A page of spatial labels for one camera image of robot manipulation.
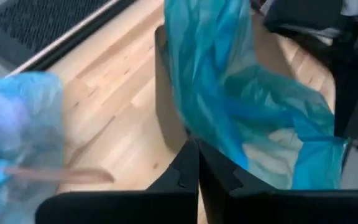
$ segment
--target plastic bag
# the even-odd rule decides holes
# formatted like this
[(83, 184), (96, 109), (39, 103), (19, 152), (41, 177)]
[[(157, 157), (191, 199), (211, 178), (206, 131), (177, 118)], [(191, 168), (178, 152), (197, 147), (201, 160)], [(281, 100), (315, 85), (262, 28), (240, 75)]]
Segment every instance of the plastic bag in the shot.
[(62, 87), (50, 73), (0, 79), (0, 223), (33, 223), (58, 182), (11, 175), (63, 167)]
[(249, 2), (166, 0), (173, 96), (185, 125), (279, 189), (337, 189), (346, 141), (312, 89), (258, 64)]

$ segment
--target blue plastic bag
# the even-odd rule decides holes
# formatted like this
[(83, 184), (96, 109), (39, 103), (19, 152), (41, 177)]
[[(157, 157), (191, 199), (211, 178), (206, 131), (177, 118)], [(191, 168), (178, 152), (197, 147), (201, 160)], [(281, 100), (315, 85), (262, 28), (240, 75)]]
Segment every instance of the blue plastic bag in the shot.
[(0, 79), (0, 223), (34, 223), (37, 207), (57, 182), (9, 175), (8, 167), (63, 167), (62, 87), (50, 73)]
[(346, 141), (312, 89), (258, 64), (249, 1), (166, 0), (170, 76), (197, 136), (279, 189), (337, 189)]

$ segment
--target bin liner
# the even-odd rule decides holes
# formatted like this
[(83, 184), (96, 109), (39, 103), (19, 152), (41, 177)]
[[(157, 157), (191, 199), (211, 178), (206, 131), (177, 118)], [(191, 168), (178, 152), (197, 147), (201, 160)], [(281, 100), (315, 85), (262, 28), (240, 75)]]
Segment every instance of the bin liner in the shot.
[(278, 189), (338, 189), (345, 139), (323, 96), (258, 64), (244, 0), (166, 0), (173, 97), (181, 119)]
[(34, 213), (58, 182), (10, 175), (63, 167), (62, 87), (50, 73), (0, 79), (0, 224), (34, 223)]

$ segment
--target wooden floor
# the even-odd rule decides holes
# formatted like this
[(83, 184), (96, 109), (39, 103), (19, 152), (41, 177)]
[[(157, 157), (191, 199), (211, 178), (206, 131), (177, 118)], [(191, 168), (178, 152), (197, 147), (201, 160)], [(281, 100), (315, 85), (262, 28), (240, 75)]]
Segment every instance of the wooden floor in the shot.
[[(50, 68), (65, 91), (67, 167), (101, 167), (116, 178), (63, 185), (61, 192), (145, 189), (184, 143), (168, 80), (155, 72), (154, 32), (162, 24), (163, 0), (139, 0)], [(279, 40), (294, 77), (333, 106), (331, 75), (296, 45)], [(201, 200), (199, 223), (206, 223)]]

